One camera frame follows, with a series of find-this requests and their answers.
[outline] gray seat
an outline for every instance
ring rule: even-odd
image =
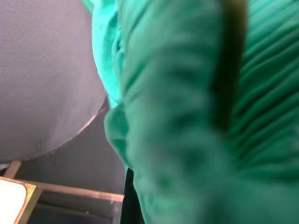
[[[0,1],[0,163],[74,138],[106,94],[80,0]]]

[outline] green cloth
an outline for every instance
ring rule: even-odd
[[[298,223],[299,1],[248,1],[226,138],[211,124],[208,91],[223,32],[219,1],[118,0],[117,23],[108,10],[116,5],[101,2],[93,44],[101,41],[101,63],[114,70],[99,73],[105,88],[115,78],[120,90],[107,138],[135,172],[146,224]]]

